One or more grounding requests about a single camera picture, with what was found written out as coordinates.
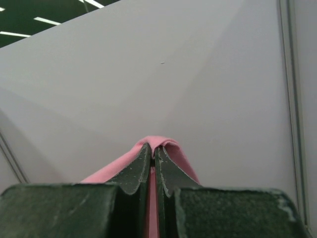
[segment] ceiling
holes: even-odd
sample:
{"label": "ceiling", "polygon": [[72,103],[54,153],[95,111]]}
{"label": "ceiling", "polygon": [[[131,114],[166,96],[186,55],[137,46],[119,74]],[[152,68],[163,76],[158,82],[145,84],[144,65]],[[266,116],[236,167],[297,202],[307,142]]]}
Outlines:
{"label": "ceiling", "polygon": [[32,36],[55,25],[35,20],[40,17],[63,23],[77,16],[109,5],[118,0],[0,0],[0,48],[25,36]]}

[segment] fabric fold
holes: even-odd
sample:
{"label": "fabric fold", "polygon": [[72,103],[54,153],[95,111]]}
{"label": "fabric fold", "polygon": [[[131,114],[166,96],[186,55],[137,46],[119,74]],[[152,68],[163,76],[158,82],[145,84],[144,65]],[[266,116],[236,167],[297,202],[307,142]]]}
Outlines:
{"label": "fabric fold", "polygon": [[[124,169],[127,165],[129,165],[138,155],[141,147],[144,143],[149,143],[152,149],[152,157],[155,148],[160,145],[166,148],[167,153],[169,154],[172,161],[177,164],[188,176],[190,176],[196,182],[198,181],[198,177],[190,166],[189,161],[181,149],[180,145],[177,141],[162,137],[162,136],[147,136],[141,140],[139,140],[132,149],[111,162],[107,166],[103,167],[99,171],[85,178],[82,183],[104,183],[119,173],[122,169]],[[146,225],[149,238],[157,238],[158,237],[158,218],[157,218],[157,203],[156,203],[156,175],[155,170],[151,169],[150,175],[150,189],[148,198],[150,203],[148,204],[147,218],[148,224]]]}

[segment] white panel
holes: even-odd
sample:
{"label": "white panel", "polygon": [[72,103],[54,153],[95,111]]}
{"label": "white panel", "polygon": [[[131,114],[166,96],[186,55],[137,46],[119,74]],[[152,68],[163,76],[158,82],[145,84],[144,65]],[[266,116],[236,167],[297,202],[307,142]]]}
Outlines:
{"label": "white panel", "polygon": [[0,194],[9,186],[19,183],[0,150]]}
{"label": "white panel", "polygon": [[317,1],[295,1],[311,226],[317,235]]}
{"label": "white panel", "polygon": [[275,0],[122,0],[0,49],[0,72],[31,181],[79,181],[158,134],[204,185],[295,199]]}

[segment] ceiling light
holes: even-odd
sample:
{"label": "ceiling light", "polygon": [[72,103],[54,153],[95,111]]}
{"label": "ceiling light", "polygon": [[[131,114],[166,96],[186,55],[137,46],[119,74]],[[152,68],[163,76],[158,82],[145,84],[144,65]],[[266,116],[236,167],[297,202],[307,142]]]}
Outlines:
{"label": "ceiling light", "polygon": [[104,5],[100,4],[99,2],[96,2],[95,0],[85,0],[85,2],[90,3],[91,5],[94,5],[98,8],[103,8]]}
{"label": "ceiling light", "polygon": [[19,34],[19,33],[13,33],[13,32],[6,32],[6,31],[0,31],[0,34],[2,34],[2,35],[8,35],[8,36],[30,37],[30,35]]}
{"label": "ceiling light", "polygon": [[35,17],[34,20],[45,22],[45,23],[48,23],[48,24],[56,25],[56,26],[60,25],[59,22],[47,20],[47,19],[41,18],[41,17]]}

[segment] pink fabric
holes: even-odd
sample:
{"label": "pink fabric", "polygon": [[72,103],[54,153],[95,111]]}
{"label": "pink fabric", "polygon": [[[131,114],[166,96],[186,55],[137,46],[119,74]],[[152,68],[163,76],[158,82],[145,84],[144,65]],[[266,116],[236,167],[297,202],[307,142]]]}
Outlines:
{"label": "pink fabric", "polygon": [[[129,152],[122,155],[121,157],[111,162],[107,166],[103,167],[101,170],[90,175],[89,177],[84,179],[82,183],[102,183],[111,179],[113,176],[115,176],[118,172],[123,170],[128,164],[130,164],[135,159],[142,145],[146,142],[149,143],[151,146],[152,156],[153,156],[155,148],[157,148],[160,145],[165,146],[171,159],[193,180],[195,180],[196,182],[199,182],[195,171],[190,166],[186,158],[186,155],[184,154],[183,150],[181,149],[177,141],[170,138],[165,138],[162,136],[147,136],[139,140]],[[157,238],[158,231],[159,231],[158,223],[157,223],[157,220],[158,220],[157,203],[156,203],[157,195],[156,195],[155,179],[156,179],[155,170],[151,169],[150,183],[149,183],[150,191],[148,196],[150,202],[148,203],[149,207],[147,212],[147,218],[149,223],[147,224],[147,229],[146,229],[146,233],[148,233],[149,238]]]}

